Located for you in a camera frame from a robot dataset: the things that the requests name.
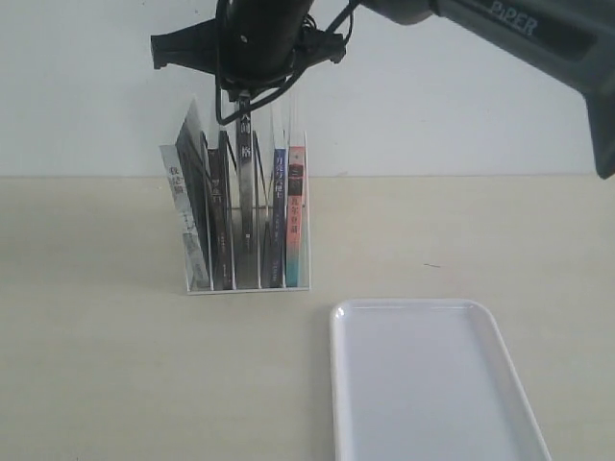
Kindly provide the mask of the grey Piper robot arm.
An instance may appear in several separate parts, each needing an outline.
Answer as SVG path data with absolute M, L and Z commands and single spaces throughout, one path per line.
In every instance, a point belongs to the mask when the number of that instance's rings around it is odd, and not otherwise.
M 410 26 L 438 16 L 570 87 L 585 102 L 597 175 L 614 175 L 614 4 L 611 1 L 348 1 L 319 28 L 310 1 L 219 1 L 213 18 L 150 37 L 155 69 L 214 79 L 214 115 L 228 125 L 281 98 L 311 67 L 339 63 L 365 8 Z

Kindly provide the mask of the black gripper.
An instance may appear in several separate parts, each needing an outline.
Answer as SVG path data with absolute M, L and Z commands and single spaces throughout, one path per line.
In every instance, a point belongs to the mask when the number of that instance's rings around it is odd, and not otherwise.
M 155 69 L 175 65 L 230 91 L 263 91 L 294 73 L 345 57 L 347 38 L 309 18 L 310 1 L 218 1 L 214 17 L 150 37 Z

